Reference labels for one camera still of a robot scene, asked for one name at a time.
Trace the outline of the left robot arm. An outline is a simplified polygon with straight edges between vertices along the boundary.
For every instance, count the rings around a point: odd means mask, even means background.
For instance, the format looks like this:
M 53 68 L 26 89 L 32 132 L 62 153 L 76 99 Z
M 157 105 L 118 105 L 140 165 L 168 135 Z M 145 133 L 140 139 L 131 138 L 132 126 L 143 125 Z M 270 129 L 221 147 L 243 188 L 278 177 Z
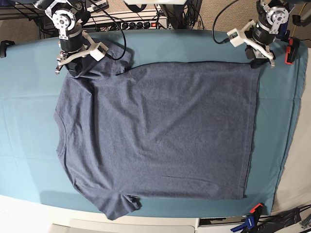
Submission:
M 258 0 L 256 8 L 258 19 L 254 25 L 249 26 L 246 30 L 246 38 L 258 44 L 266 52 L 273 54 L 270 45 L 275 41 L 281 26 L 288 22 L 291 11 L 290 4 L 280 0 L 272 0 L 269 3 Z M 245 54 L 251 60 L 251 68 L 258 68 L 267 62 L 274 66 L 275 57 L 269 59 L 259 49 L 250 45 L 246 46 Z

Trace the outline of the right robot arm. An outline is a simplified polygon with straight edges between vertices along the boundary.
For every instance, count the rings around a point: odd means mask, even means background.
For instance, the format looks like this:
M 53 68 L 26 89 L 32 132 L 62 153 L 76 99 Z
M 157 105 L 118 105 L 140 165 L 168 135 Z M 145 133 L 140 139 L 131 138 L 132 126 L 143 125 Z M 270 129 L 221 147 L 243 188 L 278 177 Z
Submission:
M 108 47 L 102 42 L 94 42 L 82 26 L 88 22 L 90 12 L 81 0 L 37 0 L 33 3 L 44 11 L 58 30 L 59 47 L 55 73 L 65 67 L 72 76 L 82 72 L 82 59 L 91 56 L 97 62 L 103 59 Z

